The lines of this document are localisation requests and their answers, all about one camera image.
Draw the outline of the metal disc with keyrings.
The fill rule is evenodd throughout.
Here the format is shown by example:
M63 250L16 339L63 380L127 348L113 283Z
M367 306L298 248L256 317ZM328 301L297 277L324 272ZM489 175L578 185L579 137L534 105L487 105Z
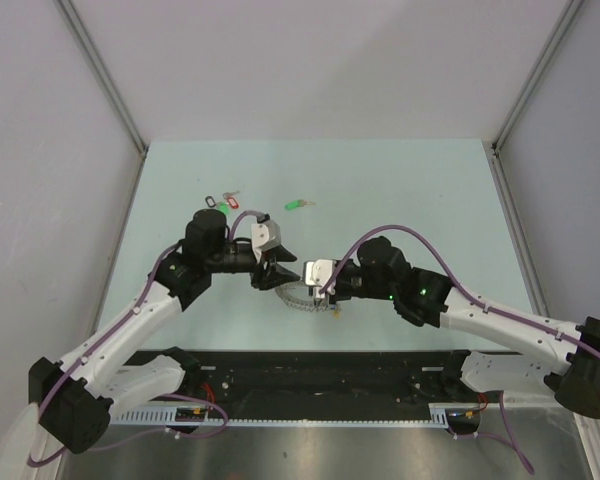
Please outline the metal disc with keyrings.
M313 298L307 294L306 286L302 282L283 285L275 288L274 292L288 308L311 313L326 312L331 309L330 305L328 308L316 307Z

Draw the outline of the key with green tag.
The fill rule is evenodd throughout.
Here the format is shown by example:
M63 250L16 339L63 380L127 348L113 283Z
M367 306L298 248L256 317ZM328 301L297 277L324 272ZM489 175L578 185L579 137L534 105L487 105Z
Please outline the key with green tag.
M314 206L315 203L304 199L293 200L284 205L286 211L293 211L306 206Z

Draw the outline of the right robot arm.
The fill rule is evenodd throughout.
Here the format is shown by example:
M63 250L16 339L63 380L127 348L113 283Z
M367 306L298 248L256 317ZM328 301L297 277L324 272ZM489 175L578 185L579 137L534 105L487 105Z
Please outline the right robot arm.
M303 281L315 302L389 300L417 327L460 331L503 347L499 354L469 351L454 362L441 376L449 399L496 391L549 396L575 414L600 420L600 320L574 323L500 305L451 274L412 266L383 236L357 242L352 251L354 260L304 264Z

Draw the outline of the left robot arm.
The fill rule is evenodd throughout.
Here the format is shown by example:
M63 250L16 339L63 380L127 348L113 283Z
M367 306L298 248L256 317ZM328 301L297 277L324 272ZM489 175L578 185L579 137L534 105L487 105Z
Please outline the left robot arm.
M157 330L181 315L212 284L215 274L246 274L259 291L295 282L285 268L296 256L282 244L279 225L253 212L250 237L215 209L197 211L185 235L158 255L131 303L78 347L57 361L40 358L28 373L30 402L38 423L63 451L81 454L103 436L113 417L173 393L187 400L201 387L198 364L171 348L136 373L120 368Z

